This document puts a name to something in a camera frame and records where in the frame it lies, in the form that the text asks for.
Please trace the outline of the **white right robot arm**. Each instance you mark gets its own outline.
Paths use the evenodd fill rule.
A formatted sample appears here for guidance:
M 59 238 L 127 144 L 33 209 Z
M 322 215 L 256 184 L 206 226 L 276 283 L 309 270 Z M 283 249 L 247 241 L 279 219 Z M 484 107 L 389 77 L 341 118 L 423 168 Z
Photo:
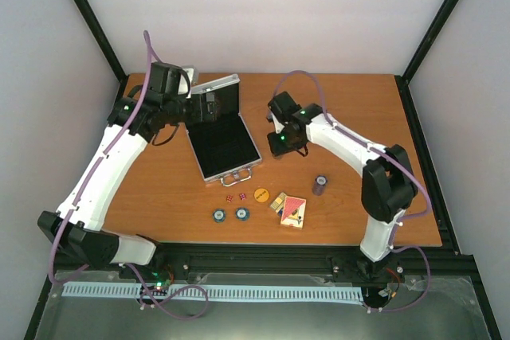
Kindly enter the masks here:
M 368 218 L 356 261 L 358 273 L 374 277 L 391 259 L 394 234 L 418 194 L 406 150 L 372 143 L 345 127 L 318 104 L 301 107 L 287 93 L 268 103 L 268 121 L 275 131 L 267 134 L 273 157 L 296 152 L 308 155 L 308 144 L 324 148 L 361 177 L 361 202 Z

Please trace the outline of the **yellow card box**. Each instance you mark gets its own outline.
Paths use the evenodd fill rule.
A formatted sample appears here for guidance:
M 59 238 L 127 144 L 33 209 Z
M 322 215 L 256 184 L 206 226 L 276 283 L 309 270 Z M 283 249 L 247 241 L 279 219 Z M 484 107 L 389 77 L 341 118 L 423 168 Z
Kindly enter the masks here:
M 287 197 L 287 194 L 285 192 L 279 193 L 275 199 L 271 202 L 269 207 L 275 211 L 277 214 L 282 214 L 282 209 L 284 208 L 284 202 Z

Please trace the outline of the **blue chip stack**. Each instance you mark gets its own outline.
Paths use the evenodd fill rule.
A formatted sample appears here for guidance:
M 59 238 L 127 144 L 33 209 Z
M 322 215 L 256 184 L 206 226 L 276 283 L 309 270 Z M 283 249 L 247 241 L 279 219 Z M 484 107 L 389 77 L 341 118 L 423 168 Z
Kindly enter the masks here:
M 249 210 L 247 208 L 237 208 L 235 211 L 235 217 L 240 221 L 247 221 L 249 219 Z
M 212 218 L 216 223 L 222 223 L 226 219 L 226 212 L 224 209 L 216 209 L 212 213 Z

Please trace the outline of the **purple chip stack right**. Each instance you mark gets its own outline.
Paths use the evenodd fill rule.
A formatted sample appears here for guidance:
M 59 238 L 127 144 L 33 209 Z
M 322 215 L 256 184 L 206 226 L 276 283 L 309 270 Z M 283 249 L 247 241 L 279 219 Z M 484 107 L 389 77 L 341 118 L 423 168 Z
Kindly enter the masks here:
M 325 176 L 318 175 L 314 180 L 314 184 L 312 186 L 312 193 L 316 196 L 321 196 L 326 189 L 327 183 L 328 180 Z

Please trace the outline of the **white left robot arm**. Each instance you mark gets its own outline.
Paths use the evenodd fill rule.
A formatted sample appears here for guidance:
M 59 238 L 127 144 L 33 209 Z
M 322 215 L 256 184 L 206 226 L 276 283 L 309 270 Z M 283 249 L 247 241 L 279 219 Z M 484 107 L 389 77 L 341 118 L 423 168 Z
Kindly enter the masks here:
M 103 228 L 109 206 L 129 169 L 167 125 L 209 122 L 210 100 L 195 87 L 198 70 L 151 62 L 143 84 L 114 103 L 96 153 L 56 212 L 37 220 L 51 241 L 49 266 L 58 252 L 92 268 L 137 264 L 148 278 L 164 273 L 166 259 L 154 240 Z

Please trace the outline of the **yellow big blind button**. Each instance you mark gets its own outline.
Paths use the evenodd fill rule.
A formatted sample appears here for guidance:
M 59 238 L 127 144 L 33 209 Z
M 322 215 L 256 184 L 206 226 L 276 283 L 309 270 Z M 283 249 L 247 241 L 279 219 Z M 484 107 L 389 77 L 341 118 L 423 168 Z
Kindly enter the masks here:
M 269 192 L 265 188 L 258 188 L 254 191 L 253 196 L 259 203 L 264 203 L 269 199 Z

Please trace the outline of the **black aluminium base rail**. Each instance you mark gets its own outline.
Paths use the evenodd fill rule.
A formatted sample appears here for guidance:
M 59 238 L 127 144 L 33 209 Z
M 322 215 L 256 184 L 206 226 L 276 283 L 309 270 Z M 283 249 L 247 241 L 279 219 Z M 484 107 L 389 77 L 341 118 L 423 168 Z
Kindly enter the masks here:
M 273 246 L 235 244 L 163 244 L 155 260 L 138 266 L 142 275 L 155 279 L 172 272 L 190 281 L 206 273 L 309 274 L 330 276 L 336 282 L 378 283 L 386 270 L 403 268 L 405 276 L 473 276 L 478 273 L 472 256 L 451 248 L 406 249 L 373 263 L 356 247 Z

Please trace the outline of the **red playing card deck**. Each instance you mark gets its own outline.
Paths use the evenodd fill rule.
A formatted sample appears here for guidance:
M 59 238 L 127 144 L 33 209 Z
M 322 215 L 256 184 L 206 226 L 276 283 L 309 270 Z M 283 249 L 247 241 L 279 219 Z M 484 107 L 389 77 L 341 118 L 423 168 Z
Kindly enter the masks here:
M 302 229 L 305 210 L 305 199 L 287 196 L 284 200 L 283 209 L 281 210 L 280 224 L 290 228 Z

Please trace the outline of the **aluminium poker case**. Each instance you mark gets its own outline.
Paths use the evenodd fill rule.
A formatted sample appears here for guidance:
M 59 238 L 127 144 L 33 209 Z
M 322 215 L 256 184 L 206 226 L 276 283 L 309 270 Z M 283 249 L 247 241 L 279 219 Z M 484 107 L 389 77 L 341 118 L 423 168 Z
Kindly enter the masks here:
M 237 74 L 191 89 L 193 94 L 214 92 L 218 119 L 212 123 L 185 122 L 186 135 L 205 182 L 232 187 L 248 181 L 262 161 L 261 152 L 241 116 L 240 78 Z

